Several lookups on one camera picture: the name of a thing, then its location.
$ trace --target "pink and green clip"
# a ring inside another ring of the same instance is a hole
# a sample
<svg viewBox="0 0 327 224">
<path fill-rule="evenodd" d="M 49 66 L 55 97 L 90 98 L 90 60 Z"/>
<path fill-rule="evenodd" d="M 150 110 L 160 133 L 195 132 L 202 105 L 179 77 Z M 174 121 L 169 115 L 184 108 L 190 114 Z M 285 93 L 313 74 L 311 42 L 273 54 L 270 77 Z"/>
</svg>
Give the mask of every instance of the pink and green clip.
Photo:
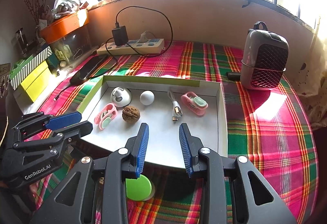
<svg viewBox="0 0 327 224">
<path fill-rule="evenodd" d="M 196 115 L 203 116 L 205 114 L 205 109 L 208 107 L 208 104 L 194 92 L 187 92 L 180 98 L 182 102 Z"/>
<path fill-rule="evenodd" d="M 107 104 L 101 112 L 94 118 L 94 123 L 103 130 L 117 116 L 118 111 L 113 103 Z"/>
</svg>

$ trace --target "white ball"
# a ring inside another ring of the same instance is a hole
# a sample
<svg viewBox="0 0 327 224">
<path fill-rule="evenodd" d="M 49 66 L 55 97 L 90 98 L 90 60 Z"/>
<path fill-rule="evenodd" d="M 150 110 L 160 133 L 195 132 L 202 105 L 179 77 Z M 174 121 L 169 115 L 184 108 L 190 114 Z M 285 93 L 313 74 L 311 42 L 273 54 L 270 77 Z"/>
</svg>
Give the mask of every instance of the white ball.
<svg viewBox="0 0 327 224">
<path fill-rule="evenodd" d="M 154 94 L 151 91 L 144 91 L 140 96 L 143 105 L 150 105 L 154 101 Z"/>
</svg>

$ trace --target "striped tablecloth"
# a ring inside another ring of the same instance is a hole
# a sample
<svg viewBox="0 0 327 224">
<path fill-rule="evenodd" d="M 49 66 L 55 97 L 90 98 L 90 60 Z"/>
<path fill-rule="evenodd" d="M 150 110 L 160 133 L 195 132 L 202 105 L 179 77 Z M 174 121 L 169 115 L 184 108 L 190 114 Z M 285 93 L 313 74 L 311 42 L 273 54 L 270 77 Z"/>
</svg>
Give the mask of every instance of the striped tablecloth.
<svg viewBox="0 0 327 224">
<path fill-rule="evenodd" d="M 170 50 L 156 58 L 121 56 L 119 65 L 110 74 L 222 82 L 228 124 L 228 156 L 247 156 L 285 201 L 298 223 L 302 223 L 314 208 L 318 189 L 318 158 L 310 125 L 286 78 L 271 92 L 246 90 L 240 83 L 226 78 L 228 71 L 240 72 L 242 56 L 242 51 L 235 48 L 175 41 Z M 113 63 L 108 58 L 98 73 Z M 59 115 L 76 110 L 98 79 L 92 79 L 81 87 L 68 88 L 54 103 L 53 98 L 68 81 L 66 79 L 56 88 L 40 111 Z M 49 135 L 50 131 L 45 131 L 34 138 Z M 37 207 L 73 165 L 74 160 L 65 156 L 63 168 L 40 182 Z M 191 181 L 187 191 L 176 187 L 183 177 L 178 173 L 154 170 L 148 175 L 158 191 L 147 202 L 128 201 L 130 223 L 197 223 L 202 193 L 199 181 Z M 231 206 L 228 208 L 231 221 Z"/>
</svg>

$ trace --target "metal bolt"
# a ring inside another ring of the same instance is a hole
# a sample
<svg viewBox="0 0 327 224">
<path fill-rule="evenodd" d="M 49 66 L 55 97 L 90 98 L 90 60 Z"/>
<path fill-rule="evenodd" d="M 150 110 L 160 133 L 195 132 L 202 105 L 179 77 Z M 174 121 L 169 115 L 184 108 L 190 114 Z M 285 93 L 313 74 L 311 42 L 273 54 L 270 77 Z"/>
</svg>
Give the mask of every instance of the metal bolt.
<svg viewBox="0 0 327 224">
<path fill-rule="evenodd" d="M 121 155 L 125 155 L 128 153 L 128 149 L 123 147 L 120 150 L 118 150 L 118 153 Z"/>
<path fill-rule="evenodd" d="M 81 161 L 82 161 L 83 164 L 86 164 L 86 163 L 89 163 L 91 161 L 91 158 L 90 157 L 83 157 Z"/>
<path fill-rule="evenodd" d="M 245 156 L 239 156 L 238 157 L 238 161 L 241 162 L 241 163 L 246 163 L 247 162 L 247 157 L 245 157 Z"/>
<path fill-rule="evenodd" d="M 209 153 L 210 153 L 210 149 L 207 148 L 207 147 L 203 147 L 203 148 L 201 148 L 200 151 L 201 151 L 201 153 L 203 153 L 203 154 L 209 154 Z"/>
</svg>

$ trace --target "orange container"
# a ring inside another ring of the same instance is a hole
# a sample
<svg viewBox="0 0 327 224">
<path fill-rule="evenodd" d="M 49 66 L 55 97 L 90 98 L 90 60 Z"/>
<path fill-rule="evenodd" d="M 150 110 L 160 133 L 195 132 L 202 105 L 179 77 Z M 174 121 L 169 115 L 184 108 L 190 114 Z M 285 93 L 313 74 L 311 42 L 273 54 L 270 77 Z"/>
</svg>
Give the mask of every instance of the orange container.
<svg viewBox="0 0 327 224">
<path fill-rule="evenodd" d="M 48 44 L 51 44 L 88 23 L 89 17 L 87 15 L 87 10 L 82 9 L 42 29 L 40 31 L 40 37 Z"/>
</svg>

